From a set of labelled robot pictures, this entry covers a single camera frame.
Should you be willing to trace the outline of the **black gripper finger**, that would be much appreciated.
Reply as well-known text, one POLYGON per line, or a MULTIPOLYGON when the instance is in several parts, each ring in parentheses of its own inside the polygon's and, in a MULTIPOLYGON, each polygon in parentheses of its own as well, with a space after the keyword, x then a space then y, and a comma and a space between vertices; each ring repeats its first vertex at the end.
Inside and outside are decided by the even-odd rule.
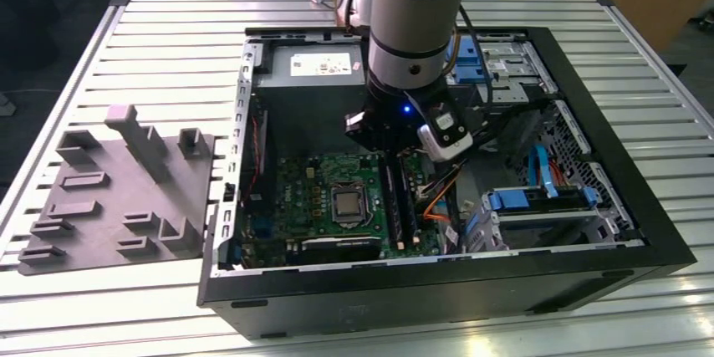
POLYGON ((405 124, 394 116, 378 112, 359 112, 345 117, 345 134, 367 151, 395 159, 403 150, 401 144, 405 124))

